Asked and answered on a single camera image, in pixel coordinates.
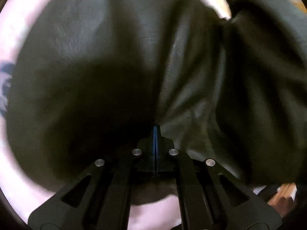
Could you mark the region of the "person's right hand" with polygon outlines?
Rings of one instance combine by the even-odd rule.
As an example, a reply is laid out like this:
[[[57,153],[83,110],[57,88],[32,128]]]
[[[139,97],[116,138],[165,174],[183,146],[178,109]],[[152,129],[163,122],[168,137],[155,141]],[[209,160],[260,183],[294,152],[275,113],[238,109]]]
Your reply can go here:
[[[297,187],[294,183],[282,184],[277,193],[268,201],[281,218],[287,216],[296,206],[295,196]]]

